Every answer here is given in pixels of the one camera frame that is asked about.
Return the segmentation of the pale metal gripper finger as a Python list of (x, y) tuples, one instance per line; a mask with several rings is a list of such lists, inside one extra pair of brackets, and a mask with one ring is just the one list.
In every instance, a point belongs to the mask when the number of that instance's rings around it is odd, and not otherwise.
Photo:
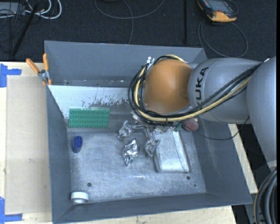
[(155, 137), (155, 131), (148, 127), (144, 128), (144, 133), (146, 136), (146, 143), (144, 145), (144, 150), (148, 157), (153, 157), (159, 143), (160, 139)]
[(126, 137), (129, 137), (137, 129), (141, 128), (141, 124), (130, 124), (127, 120), (124, 121), (123, 125), (118, 131), (117, 138), (119, 141), (123, 141)]

